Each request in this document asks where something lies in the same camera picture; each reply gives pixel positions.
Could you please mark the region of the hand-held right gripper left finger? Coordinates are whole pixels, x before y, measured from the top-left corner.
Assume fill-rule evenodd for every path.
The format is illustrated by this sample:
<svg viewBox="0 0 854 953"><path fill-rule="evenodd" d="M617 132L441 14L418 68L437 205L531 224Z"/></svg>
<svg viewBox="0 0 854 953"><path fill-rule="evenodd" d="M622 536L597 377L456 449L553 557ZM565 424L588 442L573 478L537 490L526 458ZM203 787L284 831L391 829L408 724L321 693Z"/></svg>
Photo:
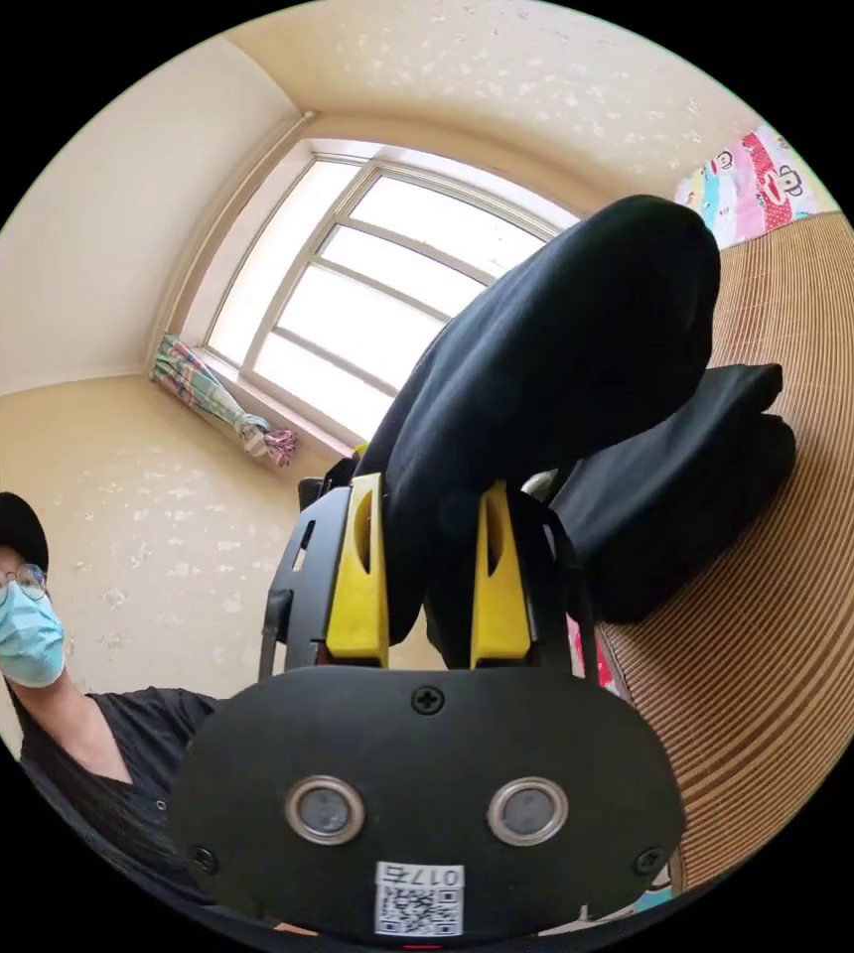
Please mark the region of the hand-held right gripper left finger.
<svg viewBox="0 0 854 953"><path fill-rule="evenodd" d="M389 613L381 505L382 476L356 477L348 496L325 639L327 651L337 663L388 662Z"/></svg>

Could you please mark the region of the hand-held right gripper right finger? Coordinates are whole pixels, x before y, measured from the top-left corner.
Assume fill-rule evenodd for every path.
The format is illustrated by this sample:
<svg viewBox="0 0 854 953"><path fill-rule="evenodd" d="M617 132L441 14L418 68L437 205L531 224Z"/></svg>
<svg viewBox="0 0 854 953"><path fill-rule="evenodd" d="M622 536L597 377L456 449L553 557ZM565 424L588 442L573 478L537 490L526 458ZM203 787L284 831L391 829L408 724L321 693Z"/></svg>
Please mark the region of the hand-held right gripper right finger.
<svg viewBox="0 0 854 953"><path fill-rule="evenodd" d="M530 625L508 495L505 484L497 482L479 503L470 664L522 664L530 648Z"/></svg>

